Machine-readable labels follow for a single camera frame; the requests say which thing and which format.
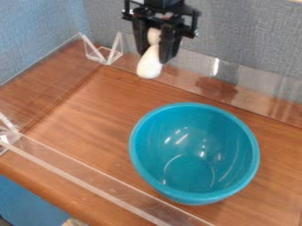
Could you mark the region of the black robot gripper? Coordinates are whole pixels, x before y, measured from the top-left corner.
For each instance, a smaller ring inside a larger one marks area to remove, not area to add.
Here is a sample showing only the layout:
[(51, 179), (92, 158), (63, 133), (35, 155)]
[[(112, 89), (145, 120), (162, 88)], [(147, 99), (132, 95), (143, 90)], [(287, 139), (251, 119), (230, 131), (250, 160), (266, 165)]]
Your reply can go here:
[(136, 51), (144, 55), (149, 43), (148, 28), (160, 28), (159, 61), (166, 64), (175, 56), (182, 36), (198, 36), (200, 11), (186, 0), (124, 0), (123, 19), (132, 21)]

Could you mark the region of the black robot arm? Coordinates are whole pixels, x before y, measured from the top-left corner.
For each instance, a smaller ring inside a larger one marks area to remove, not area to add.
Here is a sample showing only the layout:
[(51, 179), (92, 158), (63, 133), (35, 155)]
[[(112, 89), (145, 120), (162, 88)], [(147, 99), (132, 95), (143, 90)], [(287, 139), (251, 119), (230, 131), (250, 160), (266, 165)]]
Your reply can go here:
[(136, 51), (144, 55), (151, 43), (147, 33), (151, 28), (160, 31), (159, 61), (166, 64), (179, 50), (182, 38), (198, 36), (200, 11), (186, 4), (186, 0), (124, 0), (123, 19), (132, 22)]

